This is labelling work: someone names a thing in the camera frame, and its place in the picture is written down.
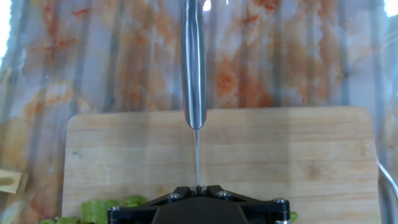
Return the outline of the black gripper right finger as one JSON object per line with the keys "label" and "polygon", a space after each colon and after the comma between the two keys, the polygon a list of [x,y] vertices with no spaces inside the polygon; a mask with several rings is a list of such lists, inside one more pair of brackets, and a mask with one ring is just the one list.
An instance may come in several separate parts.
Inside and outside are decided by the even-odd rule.
{"label": "black gripper right finger", "polygon": [[238,223],[290,223],[290,202],[286,198],[259,200],[237,194],[219,185],[199,187],[199,196],[208,199],[205,207],[212,217],[221,215],[227,222]]}

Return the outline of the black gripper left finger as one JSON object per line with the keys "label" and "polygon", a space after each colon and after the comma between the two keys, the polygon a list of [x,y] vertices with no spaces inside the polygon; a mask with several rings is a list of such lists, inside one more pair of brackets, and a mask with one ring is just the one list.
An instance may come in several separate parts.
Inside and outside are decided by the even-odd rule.
{"label": "black gripper left finger", "polygon": [[108,208],[108,224],[153,223],[160,209],[168,204],[197,196],[197,187],[177,187],[138,207],[115,205]]}

